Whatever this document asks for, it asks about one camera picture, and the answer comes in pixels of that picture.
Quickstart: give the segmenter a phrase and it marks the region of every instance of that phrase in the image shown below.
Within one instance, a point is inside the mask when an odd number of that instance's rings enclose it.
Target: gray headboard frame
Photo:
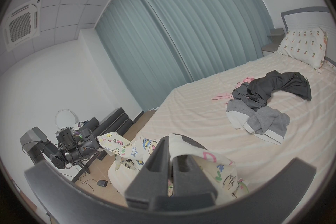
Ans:
[[[306,7],[306,8],[298,8],[298,9],[293,9],[293,10],[289,10],[289,11],[281,12],[280,15],[281,15],[281,17],[282,17],[283,24],[285,25],[285,29],[286,29],[286,31],[288,31],[288,26],[287,26],[287,23],[286,23],[286,20],[285,20],[285,16],[286,16],[286,15],[296,14],[296,13],[302,13],[302,12],[314,12],[314,11],[330,13],[330,12],[329,12],[329,8],[327,8],[327,7]],[[336,62],[334,62],[333,60],[331,60],[331,59],[328,58],[328,57],[324,57],[324,58],[325,58],[327,61],[331,62],[333,65],[336,66]]]

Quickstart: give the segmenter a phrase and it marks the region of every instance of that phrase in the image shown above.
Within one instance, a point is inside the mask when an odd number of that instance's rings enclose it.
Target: nightstand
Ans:
[[[285,33],[282,28],[271,29],[270,33],[271,35],[269,35],[268,37],[272,40],[272,43],[261,47],[264,56],[272,54],[275,51],[277,51],[281,41],[285,37]]]

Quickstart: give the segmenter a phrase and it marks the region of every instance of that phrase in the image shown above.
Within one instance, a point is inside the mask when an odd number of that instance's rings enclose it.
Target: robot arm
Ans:
[[[56,133],[56,138],[58,146],[51,143],[40,128],[34,127],[20,138],[20,142],[34,164],[45,160],[45,154],[59,169],[64,169],[68,163],[76,165],[90,159],[100,148],[89,129],[74,136],[70,128],[64,128]]]

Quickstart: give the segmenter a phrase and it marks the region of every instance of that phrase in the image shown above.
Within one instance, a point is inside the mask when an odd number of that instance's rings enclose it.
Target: pink letter print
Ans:
[[[210,152],[206,152],[206,151],[203,151],[203,159],[209,160],[209,161],[214,162],[214,163],[217,162],[217,159],[216,159],[215,155],[210,153]]]

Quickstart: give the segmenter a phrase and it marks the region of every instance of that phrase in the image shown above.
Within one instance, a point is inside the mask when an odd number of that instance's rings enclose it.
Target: air conditioner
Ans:
[[[31,0],[12,10],[3,29],[7,51],[40,35],[41,0]]]

